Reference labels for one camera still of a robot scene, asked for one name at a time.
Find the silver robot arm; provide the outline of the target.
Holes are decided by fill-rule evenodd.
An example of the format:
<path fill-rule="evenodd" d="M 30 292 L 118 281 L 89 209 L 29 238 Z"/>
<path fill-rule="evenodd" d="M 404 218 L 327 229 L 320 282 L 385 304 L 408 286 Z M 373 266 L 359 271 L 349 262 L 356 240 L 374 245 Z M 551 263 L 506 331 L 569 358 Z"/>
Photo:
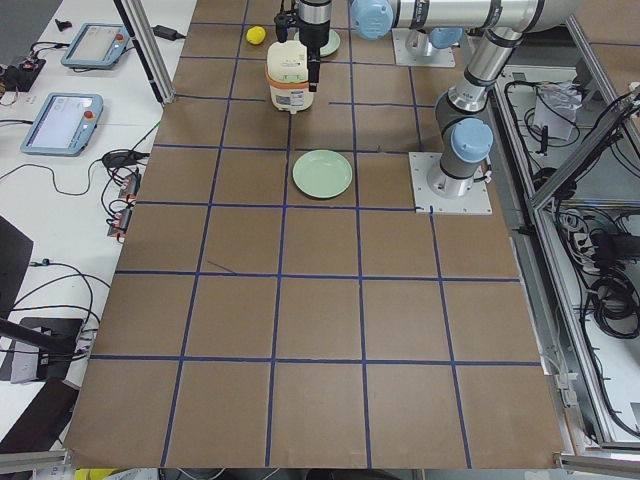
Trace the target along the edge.
<path fill-rule="evenodd" d="M 358 35 L 378 40 L 393 29 L 427 31 L 433 28 L 480 28 L 485 31 L 464 72 L 449 91 L 451 100 L 476 104 L 484 100 L 512 51 L 524 34 L 562 23 L 577 1 L 352 1 L 350 19 Z M 277 39 L 287 40 L 296 28 L 307 49 L 308 80 L 316 91 L 320 78 L 320 49 L 329 40 L 332 3 L 293 1 L 274 18 Z"/>
<path fill-rule="evenodd" d="M 494 143 L 491 127 L 480 118 L 488 93 L 523 34 L 508 27 L 484 32 L 461 80 L 438 99 L 435 115 L 443 141 L 440 159 L 427 174 L 430 189 L 446 199 L 465 196 L 478 167 Z"/>

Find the green plate near arm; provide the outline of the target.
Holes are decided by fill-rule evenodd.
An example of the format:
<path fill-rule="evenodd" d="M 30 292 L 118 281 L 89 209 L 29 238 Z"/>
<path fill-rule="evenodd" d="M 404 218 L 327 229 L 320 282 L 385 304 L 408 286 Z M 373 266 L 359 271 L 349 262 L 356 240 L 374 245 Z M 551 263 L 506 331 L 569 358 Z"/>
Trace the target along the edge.
<path fill-rule="evenodd" d="M 330 199 L 344 193 L 352 183 L 353 169 L 340 153 L 313 150 L 300 156 L 293 166 L 298 189 L 317 199 Z"/>
<path fill-rule="evenodd" d="M 319 49 L 319 56 L 321 58 L 335 53 L 340 47 L 340 36 L 332 28 L 303 28 L 301 31 L 306 40 L 313 40 L 314 42 L 325 40 L 325 44 Z M 300 37 L 301 31 L 297 31 L 294 35 L 294 39 L 299 41 L 303 46 L 306 46 Z"/>

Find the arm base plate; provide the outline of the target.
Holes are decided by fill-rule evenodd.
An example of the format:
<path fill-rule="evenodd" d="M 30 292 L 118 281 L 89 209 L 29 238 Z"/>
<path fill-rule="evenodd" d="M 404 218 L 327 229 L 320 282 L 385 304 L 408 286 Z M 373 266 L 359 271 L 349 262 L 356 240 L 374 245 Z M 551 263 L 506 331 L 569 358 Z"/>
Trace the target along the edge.
<path fill-rule="evenodd" d="M 462 33 L 462 28 L 454 27 L 393 29 L 395 63 L 400 66 L 453 68 L 452 47 L 459 43 Z"/>
<path fill-rule="evenodd" d="M 420 214 L 491 215 L 481 167 L 470 178 L 453 179 L 441 170 L 440 158 L 437 152 L 409 153 L 414 210 Z"/>

